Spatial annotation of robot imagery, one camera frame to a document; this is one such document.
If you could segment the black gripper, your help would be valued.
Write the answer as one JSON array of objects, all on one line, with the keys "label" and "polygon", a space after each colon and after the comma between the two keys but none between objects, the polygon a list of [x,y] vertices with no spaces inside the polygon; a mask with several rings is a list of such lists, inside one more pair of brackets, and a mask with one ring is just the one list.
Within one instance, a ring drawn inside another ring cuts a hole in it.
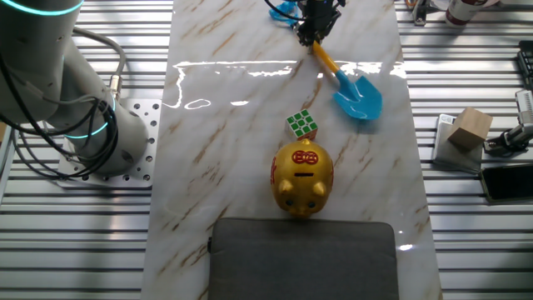
[{"label": "black gripper", "polygon": [[301,9],[303,22],[296,25],[296,35],[304,47],[311,47],[329,35],[336,20],[341,16],[339,7],[345,7],[345,0],[303,0],[297,6]]}]

